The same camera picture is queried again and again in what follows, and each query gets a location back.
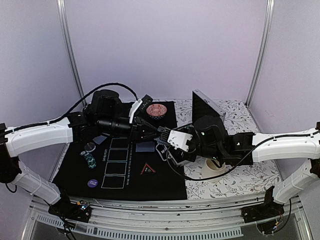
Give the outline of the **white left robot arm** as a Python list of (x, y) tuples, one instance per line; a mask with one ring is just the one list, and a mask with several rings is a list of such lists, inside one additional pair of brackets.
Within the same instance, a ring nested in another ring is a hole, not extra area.
[(19, 155), (58, 144), (89, 140), (103, 133), (125, 136), (133, 141), (150, 140), (156, 128), (139, 116), (152, 104), (145, 95), (125, 106), (119, 94), (103, 89), (92, 93), (91, 102), (82, 111), (69, 110), (56, 119), (19, 127), (0, 125), (0, 182), (17, 185), (40, 197), (63, 216), (74, 213), (74, 205), (60, 186), (30, 170)]

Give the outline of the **blue playing card deck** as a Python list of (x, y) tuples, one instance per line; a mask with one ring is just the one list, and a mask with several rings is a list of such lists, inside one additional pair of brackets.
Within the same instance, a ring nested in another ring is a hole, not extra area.
[(170, 134), (167, 134), (167, 133), (158, 133), (154, 138), (154, 140), (160, 145), (169, 146), (170, 145), (170, 143), (168, 142), (169, 135)]

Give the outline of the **green blue poker chip stack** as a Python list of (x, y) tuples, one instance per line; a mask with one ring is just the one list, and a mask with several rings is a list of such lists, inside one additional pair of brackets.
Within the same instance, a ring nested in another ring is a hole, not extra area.
[(86, 160), (87, 165), (90, 169), (94, 169), (97, 166), (96, 160), (90, 152), (82, 151), (80, 153), (80, 156), (82, 156)]

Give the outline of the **red triangular all-in marker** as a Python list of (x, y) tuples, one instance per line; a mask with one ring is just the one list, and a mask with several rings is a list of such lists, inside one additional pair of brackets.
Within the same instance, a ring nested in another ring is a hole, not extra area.
[(156, 171), (148, 163), (145, 163), (144, 167), (142, 168), (142, 171), (140, 172), (140, 175), (148, 175), (155, 173)]

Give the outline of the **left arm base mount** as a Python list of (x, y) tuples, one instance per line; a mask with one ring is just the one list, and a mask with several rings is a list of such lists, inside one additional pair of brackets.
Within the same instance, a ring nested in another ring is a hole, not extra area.
[(64, 220), (88, 223), (91, 218), (92, 208), (88, 201), (81, 199), (76, 203), (72, 203), (67, 195), (63, 195), (57, 203), (49, 205), (48, 213)]

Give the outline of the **clear acrylic dealer button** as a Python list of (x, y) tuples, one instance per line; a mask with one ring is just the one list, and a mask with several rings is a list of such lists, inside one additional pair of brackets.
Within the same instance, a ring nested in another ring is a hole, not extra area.
[(89, 142), (84, 146), (84, 150), (88, 153), (93, 152), (96, 149), (96, 145), (93, 142)]

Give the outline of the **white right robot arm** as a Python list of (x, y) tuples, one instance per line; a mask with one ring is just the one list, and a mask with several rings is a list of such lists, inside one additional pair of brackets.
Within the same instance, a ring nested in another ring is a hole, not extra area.
[(201, 156), (221, 169), (236, 168), (269, 160), (305, 159), (301, 167), (283, 182), (265, 192), (258, 213), (269, 218), (291, 197), (320, 179), (320, 126), (300, 132), (263, 134), (242, 132), (229, 135), (222, 119), (205, 115), (180, 131), (160, 126), (157, 135), (183, 158)]

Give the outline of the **dealt blue card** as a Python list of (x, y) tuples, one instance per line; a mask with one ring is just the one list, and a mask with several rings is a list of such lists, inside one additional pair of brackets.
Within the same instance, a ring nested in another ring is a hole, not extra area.
[(108, 134), (107, 135), (102, 134), (100, 136), (93, 138), (92, 141), (97, 145), (101, 145), (108, 137), (109, 137)]
[(136, 144), (136, 153), (153, 153), (155, 151), (155, 143), (153, 141), (140, 142)]

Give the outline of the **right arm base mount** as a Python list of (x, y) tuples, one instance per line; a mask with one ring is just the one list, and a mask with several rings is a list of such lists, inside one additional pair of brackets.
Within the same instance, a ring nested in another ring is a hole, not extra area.
[(271, 222), (257, 224), (258, 231), (263, 235), (272, 235), (276, 232), (285, 212), (283, 204), (274, 202), (274, 188), (274, 186), (271, 186), (266, 190), (263, 203), (241, 208), (241, 215), (245, 223), (252, 223), (275, 217), (279, 218), (274, 219)]

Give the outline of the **purple small blind button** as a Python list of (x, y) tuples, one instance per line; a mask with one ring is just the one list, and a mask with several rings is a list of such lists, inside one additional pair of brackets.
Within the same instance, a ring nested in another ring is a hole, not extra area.
[(91, 179), (91, 180), (89, 180), (89, 181), (87, 182), (87, 186), (88, 186), (89, 188), (95, 188), (95, 187), (98, 186), (98, 184), (99, 184), (99, 182), (98, 182), (96, 179)]

